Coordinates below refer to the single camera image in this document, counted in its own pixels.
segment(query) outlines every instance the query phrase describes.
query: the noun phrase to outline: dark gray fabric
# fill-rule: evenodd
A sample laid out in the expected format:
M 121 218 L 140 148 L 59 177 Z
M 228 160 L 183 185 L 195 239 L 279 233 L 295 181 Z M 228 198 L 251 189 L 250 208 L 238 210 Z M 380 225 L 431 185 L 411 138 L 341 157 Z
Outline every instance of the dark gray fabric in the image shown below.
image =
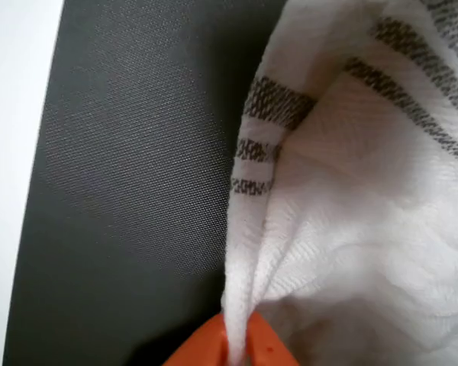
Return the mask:
M 240 115 L 282 3 L 66 0 L 5 365 L 159 364 L 218 311 Z

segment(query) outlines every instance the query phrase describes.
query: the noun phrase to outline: gray surface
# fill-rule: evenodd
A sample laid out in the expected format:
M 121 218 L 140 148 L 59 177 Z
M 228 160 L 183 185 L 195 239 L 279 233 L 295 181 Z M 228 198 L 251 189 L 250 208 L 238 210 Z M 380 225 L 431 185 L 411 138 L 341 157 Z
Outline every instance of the gray surface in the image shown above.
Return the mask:
M 123 364 L 218 311 L 240 114 L 282 3 L 66 0 L 5 365 Z

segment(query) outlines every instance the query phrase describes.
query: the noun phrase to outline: striped towel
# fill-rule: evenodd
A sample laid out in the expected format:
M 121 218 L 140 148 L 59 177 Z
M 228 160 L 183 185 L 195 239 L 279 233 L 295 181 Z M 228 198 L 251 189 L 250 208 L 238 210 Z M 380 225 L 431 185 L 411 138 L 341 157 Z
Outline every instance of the striped towel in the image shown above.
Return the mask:
M 222 300 L 303 364 L 458 365 L 458 0 L 289 0 L 240 128 Z

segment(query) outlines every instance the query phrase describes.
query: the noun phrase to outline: fabric fold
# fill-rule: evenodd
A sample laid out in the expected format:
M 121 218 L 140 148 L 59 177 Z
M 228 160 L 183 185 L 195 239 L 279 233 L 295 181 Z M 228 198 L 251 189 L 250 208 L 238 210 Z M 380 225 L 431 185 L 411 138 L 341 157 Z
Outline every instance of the fabric fold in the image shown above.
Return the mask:
M 458 364 L 458 0 L 289 0 L 244 107 L 230 364 Z

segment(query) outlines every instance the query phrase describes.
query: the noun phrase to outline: white towel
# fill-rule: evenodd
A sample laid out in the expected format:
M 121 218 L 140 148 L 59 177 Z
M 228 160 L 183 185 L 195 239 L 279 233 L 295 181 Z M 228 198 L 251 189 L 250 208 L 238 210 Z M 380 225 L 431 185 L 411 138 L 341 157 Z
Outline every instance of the white towel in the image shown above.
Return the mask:
M 458 0 L 289 0 L 244 108 L 230 364 L 458 365 Z

